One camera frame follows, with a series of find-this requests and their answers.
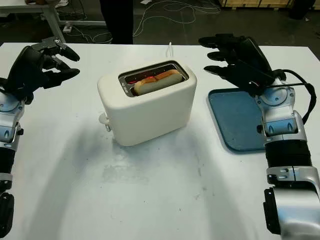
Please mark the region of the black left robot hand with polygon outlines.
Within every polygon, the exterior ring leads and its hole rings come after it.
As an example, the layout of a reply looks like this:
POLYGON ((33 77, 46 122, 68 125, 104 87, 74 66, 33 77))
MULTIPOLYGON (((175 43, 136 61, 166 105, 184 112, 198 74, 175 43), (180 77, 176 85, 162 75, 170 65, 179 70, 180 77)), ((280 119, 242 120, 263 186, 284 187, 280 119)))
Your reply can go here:
POLYGON ((58 87, 80 73, 79 69, 69 67, 57 55, 74 62, 80 60, 80 56, 57 37, 45 38, 24 47, 13 63, 8 78, 1 83, 4 92, 29 105, 37 89, 58 87))

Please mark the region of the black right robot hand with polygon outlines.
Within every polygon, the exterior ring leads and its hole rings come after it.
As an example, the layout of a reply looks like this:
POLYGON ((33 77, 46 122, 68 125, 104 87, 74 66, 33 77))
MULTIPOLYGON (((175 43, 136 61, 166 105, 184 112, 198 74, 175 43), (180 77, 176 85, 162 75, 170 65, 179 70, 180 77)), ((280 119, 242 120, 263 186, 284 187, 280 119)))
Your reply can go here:
POLYGON ((251 37, 220 33, 202 37, 198 42, 203 47, 218 49, 207 54, 209 59, 227 63, 225 67, 205 66, 204 70, 243 91, 260 96, 275 81, 268 60, 251 37))

